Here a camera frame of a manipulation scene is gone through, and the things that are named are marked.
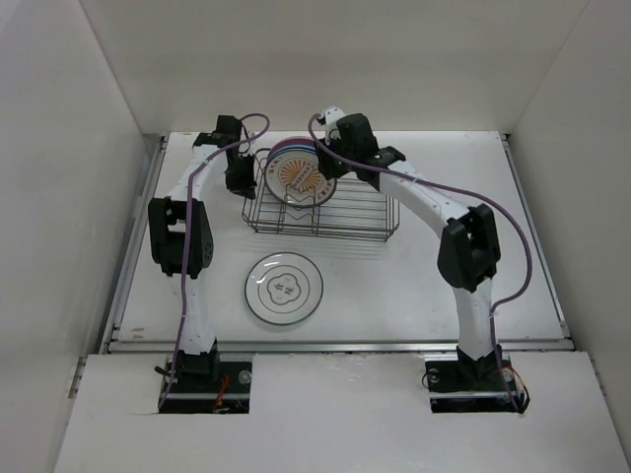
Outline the white plate orange sunburst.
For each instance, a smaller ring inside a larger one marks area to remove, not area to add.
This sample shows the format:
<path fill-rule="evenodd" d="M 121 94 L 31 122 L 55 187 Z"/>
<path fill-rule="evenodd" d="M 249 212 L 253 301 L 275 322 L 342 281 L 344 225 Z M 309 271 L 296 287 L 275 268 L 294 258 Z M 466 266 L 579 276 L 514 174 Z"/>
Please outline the white plate orange sunburst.
<path fill-rule="evenodd" d="M 263 172 L 266 188 L 281 203 L 312 208 L 329 200 L 337 187 L 335 178 L 326 179 L 318 170 L 314 152 L 290 149 L 267 160 Z"/>

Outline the grey wire dish rack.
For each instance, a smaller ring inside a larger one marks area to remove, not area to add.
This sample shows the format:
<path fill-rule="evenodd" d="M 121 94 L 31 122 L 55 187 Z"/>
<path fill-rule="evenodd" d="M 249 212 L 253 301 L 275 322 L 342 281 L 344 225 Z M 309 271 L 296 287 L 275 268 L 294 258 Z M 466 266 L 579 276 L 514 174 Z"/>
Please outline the grey wire dish rack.
<path fill-rule="evenodd" d="M 257 233 L 386 241 L 399 228 L 400 207 L 369 184 L 337 178 L 333 196 L 322 205 L 296 208 L 281 203 L 266 188 L 266 151 L 255 157 L 256 195 L 247 199 L 243 220 Z"/>

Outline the white plate flower outline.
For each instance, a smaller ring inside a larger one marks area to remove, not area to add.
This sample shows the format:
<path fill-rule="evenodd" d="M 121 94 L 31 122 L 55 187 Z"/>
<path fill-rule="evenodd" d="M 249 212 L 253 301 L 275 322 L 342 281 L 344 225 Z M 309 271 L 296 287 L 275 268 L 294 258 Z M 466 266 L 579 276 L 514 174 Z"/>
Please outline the white plate flower outline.
<path fill-rule="evenodd" d="M 313 315 L 324 295 L 324 281 L 317 266 L 306 256 L 274 253 L 250 268 L 244 295 L 252 314 L 296 311 Z"/>

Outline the green rimmed white plate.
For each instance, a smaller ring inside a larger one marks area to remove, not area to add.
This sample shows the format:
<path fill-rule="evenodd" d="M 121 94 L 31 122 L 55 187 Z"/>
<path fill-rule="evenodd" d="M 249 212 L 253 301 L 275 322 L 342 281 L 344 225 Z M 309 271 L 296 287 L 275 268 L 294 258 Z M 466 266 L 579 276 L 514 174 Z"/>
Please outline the green rimmed white plate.
<path fill-rule="evenodd" d="M 276 327 L 290 327 L 301 324 L 308 320 L 312 315 L 310 313 L 301 312 L 255 312 L 253 314 L 258 320 Z"/>

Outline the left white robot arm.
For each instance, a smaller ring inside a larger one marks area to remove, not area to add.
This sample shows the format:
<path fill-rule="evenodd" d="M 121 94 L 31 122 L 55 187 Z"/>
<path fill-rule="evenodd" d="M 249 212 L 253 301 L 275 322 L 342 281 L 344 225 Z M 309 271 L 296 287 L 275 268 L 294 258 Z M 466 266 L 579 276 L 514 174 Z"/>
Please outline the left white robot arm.
<path fill-rule="evenodd" d="M 247 133 L 245 121 L 259 116 L 220 115 L 213 131 L 194 139 L 190 164 L 172 190 L 148 204 L 152 258 L 164 275 L 179 283 L 181 315 L 167 373 L 177 381 L 187 378 L 202 391 L 214 388 L 221 376 L 217 337 L 202 297 L 204 272 L 215 249 L 205 200 L 215 178 L 233 194 L 255 197 L 254 155 L 240 147 L 258 137 Z"/>

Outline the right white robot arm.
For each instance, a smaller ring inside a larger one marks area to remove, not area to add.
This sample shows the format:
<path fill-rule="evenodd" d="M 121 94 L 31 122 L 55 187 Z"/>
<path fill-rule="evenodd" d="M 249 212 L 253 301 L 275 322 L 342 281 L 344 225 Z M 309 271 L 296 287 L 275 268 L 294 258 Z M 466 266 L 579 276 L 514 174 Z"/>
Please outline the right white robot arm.
<path fill-rule="evenodd" d="M 501 251 L 492 209 L 487 204 L 467 206 L 450 197 L 447 186 L 425 179 L 403 153 L 379 144 L 361 113 L 328 108 L 310 118 L 308 132 L 325 177 L 355 173 L 402 204 L 437 236 L 438 271 L 456 302 L 456 375 L 463 385 L 480 387 L 491 378 L 490 361 L 499 350 L 491 312 Z"/>

